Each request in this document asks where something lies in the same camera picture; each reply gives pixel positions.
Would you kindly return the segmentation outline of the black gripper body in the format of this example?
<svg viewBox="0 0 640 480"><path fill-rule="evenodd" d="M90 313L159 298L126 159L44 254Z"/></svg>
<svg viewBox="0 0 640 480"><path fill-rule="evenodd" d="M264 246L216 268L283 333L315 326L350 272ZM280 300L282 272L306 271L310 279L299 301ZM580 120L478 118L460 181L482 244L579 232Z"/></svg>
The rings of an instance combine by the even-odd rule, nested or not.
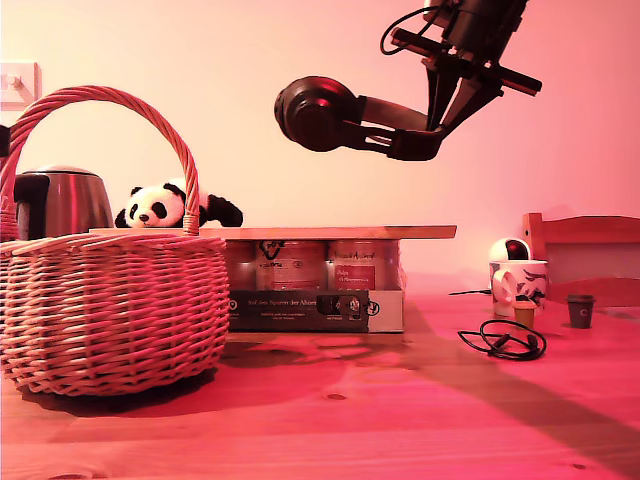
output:
<svg viewBox="0 0 640 480"><path fill-rule="evenodd" d="M423 56L427 67L455 73L455 80L501 80L504 86L535 95L542 88L541 81L500 65L525 7L524 1L427 1L423 18L427 27L442 29L441 39L432 40L423 33L395 27L391 42Z"/></svg>

